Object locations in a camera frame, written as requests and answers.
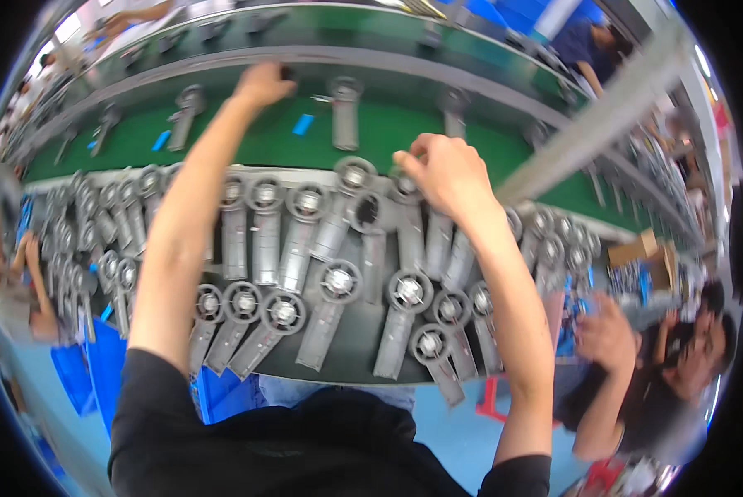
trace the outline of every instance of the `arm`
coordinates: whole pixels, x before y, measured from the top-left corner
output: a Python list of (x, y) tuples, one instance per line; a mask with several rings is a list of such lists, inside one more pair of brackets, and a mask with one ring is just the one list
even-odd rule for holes
[(32, 277), (35, 292), (38, 293), (40, 312), (32, 311), (29, 314), (29, 328), (32, 330), (32, 337), (35, 340), (56, 342), (60, 335), (57, 314), (54, 313), (54, 306), (51, 304), (51, 299), (48, 298), (46, 284), (40, 271), (39, 253), (40, 243), (38, 239), (32, 237), (26, 244), (26, 264), (29, 267), (29, 276)]
[(26, 244), (33, 238), (34, 236), (32, 235), (32, 232), (26, 232), (21, 237), (19, 249), (15, 252), (13, 263), (10, 264), (10, 273), (13, 275), (19, 275), (21, 271), (23, 271), (23, 268), (26, 265)]
[(512, 388), (494, 464), (527, 454), (549, 455), (553, 345), (542, 300), (493, 196), (484, 161), (465, 140), (435, 134), (421, 134), (410, 154), (396, 152), (394, 161), (417, 182), (429, 204), (450, 215), (473, 242), (490, 290), (498, 351)]
[(667, 336), (669, 329), (677, 324), (677, 310), (669, 311), (661, 322), (658, 329), (658, 339), (656, 340), (656, 349), (653, 351), (653, 364), (663, 364), (667, 350)]
[(294, 88), (293, 82), (280, 80), (280, 70), (269, 62), (245, 71), (233, 96), (189, 150), (148, 233), (129, 348), (152, 352), (181, 372), (187, 371), (197, 284), (225, 168), (255, 115)]
[(575, 65), (578, 66), (578, 70), (581, 72), (581, 75), (586, 78), (589, 86), (592, 87), (592, 90), (595, 92), (596, 95), (598, 95), (598, 98), (604, 96), (604, 87), (600, 85), (600, 80), (598, 80), (598, 75), (595, 74), (595, 69), (593, 69), (588, 62), (585, 62), (583, 60), (579, 60), (575, 63)]
[(599, 461), (617, 450), (624, 425), (618, 421), (636, 362), (636, 340), (623, 311), (610, 297), (597, 296), (599, 313), (581, 321), (579, 356), (595, 361), (608, 373), (575, 431), (573, 454)]

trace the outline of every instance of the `window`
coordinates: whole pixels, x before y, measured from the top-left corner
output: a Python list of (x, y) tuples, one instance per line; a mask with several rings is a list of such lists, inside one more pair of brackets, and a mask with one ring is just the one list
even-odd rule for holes
[(62, 24), (60, 24), (60, 27), (58, 27), (57, 31), (55, 31), (54, 33), (57, 35), (57, 38), (60, 39), (60, 43), (65, 43), (71, 36), (73, 36), (74, 33), (79, 30), (80, 27), (81, 22), (79, 22), (79, 17), (75, 14), (70, 14), (68, 18), (65, 19)]

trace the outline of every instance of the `red stool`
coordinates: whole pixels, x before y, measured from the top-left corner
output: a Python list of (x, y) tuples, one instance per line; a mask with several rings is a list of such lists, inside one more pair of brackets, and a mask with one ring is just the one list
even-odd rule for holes
[[(495, 396), (498, 392), (498, 379), (506, 378), (506, 373), (500, 376), (490, 376), (484, 383), (484, 400), (481, 404), (476, 404), (476, 413), (480, 416), (492, 417), (496, 421), (506, 423), (506, 414), (501, 414), (495, 410)], [(556, 429), (561, 423), (553, 420), (553, 428)]]

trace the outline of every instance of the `hand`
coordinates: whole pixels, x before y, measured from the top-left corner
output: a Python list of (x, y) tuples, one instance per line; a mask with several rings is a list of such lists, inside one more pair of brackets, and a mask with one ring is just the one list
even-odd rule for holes
[(40, 273), (40, 243), (34, 236), (26, 243), (26, 265), (33, 275)]
[(664, 321), (661, 322), (661, 326), (666, 326), (667, 328), (674, 328), (677, 323), (678, 323), (677, 309), (672, 309), (671, 311), (667, 311), (667, 313), (664, 315)]
[(21, 241), (19, 242), (18, 253), (25, 251), (26, 244), (28, 244), (28, 242), (33, 238), (34, 238), (34, 233), (32, 233), (31, 231), (27, 231), (26, 233), (24, 233), (24, 235), (21, 237)]
[(293, 81), (281, 80), (280, 71), (280, 63), (272, 61), (248, 68), (238, 81), (234, 96), (246, 99), (257, 109), (274, 104), (297, 87)]
[(394, 163), (413, 178), (432, 207), (457, 224), (490, 202), (498, 205), (487, 164), (462, 138), (420, 134), (409, 153), (400, 150), (394, 154)]
[(600, 364), (607, 372), (634, 370), (637, 338), (617, 303), (603, 293), (595, 294), (598, 313), (579, 319), (575, 352)]

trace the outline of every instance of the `person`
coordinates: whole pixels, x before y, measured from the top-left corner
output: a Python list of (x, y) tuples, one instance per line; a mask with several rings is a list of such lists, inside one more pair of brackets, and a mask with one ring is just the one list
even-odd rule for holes
[[(295, 83), (274, 62), (248, 68), (188, 152), (154, 218), (138, 280), (108, 475), (118, 495), (467, 495), (413, 441), (410, 412), (367, 391), (326, 387), (293, 409), (214, 425), (188, 392), (188, 337), (225, 169), (265, 106)], [(486, 165), (460, 138), (421, 134), (394, 161), (476, 247), (512, 385), (509, 419), (480, 495), (547, 495), (553, 346), (545, 310), (496, 201)]]
[(578, 356), (592, 362), (584, 379), (558, 402), (554, 416), (575, 432), (573, 453), (598, 461), (615, 452), (650, 455), (688, 419), (704, 388), (730, 366), (735, 324), (728, 313), (700, 329), (674, 367), (637, 369), (637, 341), (623, 311), (598, 295), (598, 313), (579, 326)]
[(38, 81), (32, 81), (27, 76), (19, 85), (19, 98), (15, 101), (14, 105), (14, 120), (12, 122), (12, 129), (18, 126), (21, 121), (25, 121), (29, 114), (32, 113), (35, 105), (38, 104), (40, 97), (43, 93), (43, 85)]
[(98, 19), (96, 27), (84, 35), (86, 41), (103, 38), (98, 46), (107, 44), (114, 40), (123, 31), (135, 24), (143, 22), (158, 21), (173, 9), (173, 0), (163, 0), (145, 9), (121, 10), (105, 19)]
[[(28, 232), (8, 266), (0, 236), (0, 328), (15, 343), (60, 343), (57, 316), (46, 292), (39, 252), (38, 239)], [(29, 268), (34, 291), (20, 282), (24, 267)]]
[(675, 367), (680, 351), (695, 336), (701, 335), (722, 316), (724, 286), (720, 280), (707, 282), (700, 291), (700, 306), (693, 323), (680, 322), (676, 309), (666, 313), (660, 323), (642, 332), (642, 347), (638, 358), (643, 364)]
[(549, 45), (568, 68), (584, 76), (598, 98), (603, 96), (603, 85), (622, 64), (623, 57), (634, 50), (634, 45), (617, 28), (589, 19), (562, 29)]
[(58, 75), (65, 72), (65, 65), (57, 58), (57, 54), (49, 52), (41, 55), (40, 57), (40, 74), (38, 77), (44, 82), (48, 83), (54, 80)]

